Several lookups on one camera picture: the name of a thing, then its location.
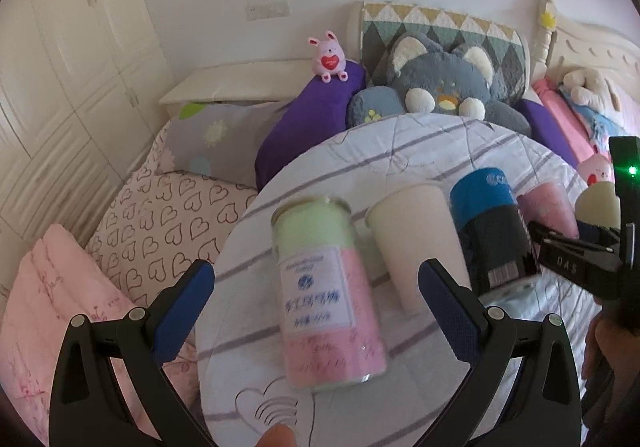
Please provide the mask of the operator left thumb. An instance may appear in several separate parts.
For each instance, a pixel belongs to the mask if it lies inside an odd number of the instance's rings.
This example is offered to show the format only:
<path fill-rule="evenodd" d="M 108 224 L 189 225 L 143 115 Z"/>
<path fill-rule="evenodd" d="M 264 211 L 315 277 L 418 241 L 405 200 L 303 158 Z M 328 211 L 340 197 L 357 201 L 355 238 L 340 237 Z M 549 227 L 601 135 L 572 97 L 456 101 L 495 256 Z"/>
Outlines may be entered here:
<path fill-rule="evenodd" d="M 276 424 L 262 434 L 255 447 L 296 447 L 296 436 L 284 424 Z"/>

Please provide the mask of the operator right hand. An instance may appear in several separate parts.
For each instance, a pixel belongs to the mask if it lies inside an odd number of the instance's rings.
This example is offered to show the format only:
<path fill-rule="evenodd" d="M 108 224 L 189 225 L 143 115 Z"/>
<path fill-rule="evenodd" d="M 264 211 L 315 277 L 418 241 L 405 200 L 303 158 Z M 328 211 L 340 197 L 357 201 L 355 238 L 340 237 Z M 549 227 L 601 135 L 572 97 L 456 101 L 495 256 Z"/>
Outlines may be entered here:
<path fill-rule="evenodd" d="M 601 356 L 613 370 L 613 386 L 604 416 L 585 421 L 588 435 L 584 446 L 638 446 L 639 337 L 600 311 L 590 323 L 585 344 L 582 378 L 593 380 Z"/>

